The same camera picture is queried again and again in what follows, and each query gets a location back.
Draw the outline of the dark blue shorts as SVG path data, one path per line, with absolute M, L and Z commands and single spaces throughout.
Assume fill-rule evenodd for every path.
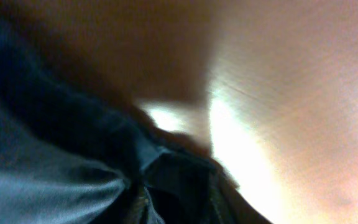
M 141 168 L 164 150 L 194 155 L 58 80 L 0 19 L 0 223 L 149 223 Z

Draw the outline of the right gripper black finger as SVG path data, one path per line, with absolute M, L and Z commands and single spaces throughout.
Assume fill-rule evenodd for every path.
M 141 168 L 150 202 L 149 223 L 268 223 L 248 203 L 231 204 L 210 162 L 164 150 Z

